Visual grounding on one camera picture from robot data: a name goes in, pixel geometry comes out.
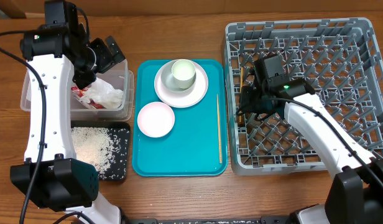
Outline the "grey shallow bowl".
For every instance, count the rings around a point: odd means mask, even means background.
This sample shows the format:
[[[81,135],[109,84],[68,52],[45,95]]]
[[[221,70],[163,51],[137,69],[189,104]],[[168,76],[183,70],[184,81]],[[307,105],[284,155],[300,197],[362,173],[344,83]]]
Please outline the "grey shallow bowl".
[[[196,74],[194,73],[189,79],[181,80],[177,78],[172,69],[167,67],[161,74],[161,80],[166,89],[172,92],[185,92],[189,90],[195,83]]]

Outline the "small white dish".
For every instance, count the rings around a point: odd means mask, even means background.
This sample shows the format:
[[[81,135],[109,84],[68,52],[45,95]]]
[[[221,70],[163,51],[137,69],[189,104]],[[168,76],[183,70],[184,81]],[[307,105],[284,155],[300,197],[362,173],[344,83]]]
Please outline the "small white dish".
[[[150,138],[161,138],[168,134],[175,124],[175,114],[169,105],[155,101],[142,107],[137,115],[140,131]]]

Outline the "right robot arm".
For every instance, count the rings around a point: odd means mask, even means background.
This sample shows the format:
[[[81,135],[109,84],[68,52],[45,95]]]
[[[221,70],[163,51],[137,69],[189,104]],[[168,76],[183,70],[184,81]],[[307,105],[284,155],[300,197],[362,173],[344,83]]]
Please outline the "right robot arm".
[[[297,210],[286,222],[383,223],[383,158],[338,124],[305,79],[291,79],[280,55],[254,61],[250,74],[254,84],[242,87],[236,114],[277,113],[303,135],[333,179],[324,204]]]

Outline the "pale green cup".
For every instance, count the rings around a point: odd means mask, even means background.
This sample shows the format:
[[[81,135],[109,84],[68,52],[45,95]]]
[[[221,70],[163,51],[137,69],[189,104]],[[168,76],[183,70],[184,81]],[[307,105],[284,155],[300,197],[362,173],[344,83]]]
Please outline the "pale green cup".
[[[196,67],[191,60],[180,59],[172,65],[172,76],[176,87],[186,90],[195,82]]]

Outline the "white napkin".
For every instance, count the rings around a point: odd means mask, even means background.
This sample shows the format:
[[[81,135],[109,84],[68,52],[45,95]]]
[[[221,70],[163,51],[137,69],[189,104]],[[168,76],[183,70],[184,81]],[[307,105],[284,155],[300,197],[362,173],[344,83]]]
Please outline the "white napkin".
[[[97,78],[90,87],[80,91],[79,101],[94,109],[115,110],[122,105],[124,92],[115,89],[110,83]]]

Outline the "red snack wrapper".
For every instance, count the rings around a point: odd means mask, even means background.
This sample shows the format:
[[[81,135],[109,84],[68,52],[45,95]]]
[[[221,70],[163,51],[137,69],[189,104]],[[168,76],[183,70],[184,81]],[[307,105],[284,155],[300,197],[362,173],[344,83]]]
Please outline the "red snack wrapper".
[[[84,96],[85,92],[88,90],[88,87],[80,90],[77,86],[71,87],[71,91],[73,93],[73,96],[86,108],[88,109],[103,109],[104,107],[98,103],[95,103],[93,100],[90,100],[89,102],[81,101],[81,97]]]

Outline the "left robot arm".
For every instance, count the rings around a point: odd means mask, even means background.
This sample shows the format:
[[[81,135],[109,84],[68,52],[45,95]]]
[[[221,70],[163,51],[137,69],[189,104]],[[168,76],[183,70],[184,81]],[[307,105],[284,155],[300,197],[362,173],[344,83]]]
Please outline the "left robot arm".
[[[45,24],[24,32],[21,51],[30,78],[30,131],[24,163],[11,182],[26,202],[76,215],[87,223],[125,223],[122,210],[99,192],[94,166],[79,161],[71,136],[71,86],[84,88],[125,57],[112,37],[89,39],[80,8],[45,3]]]

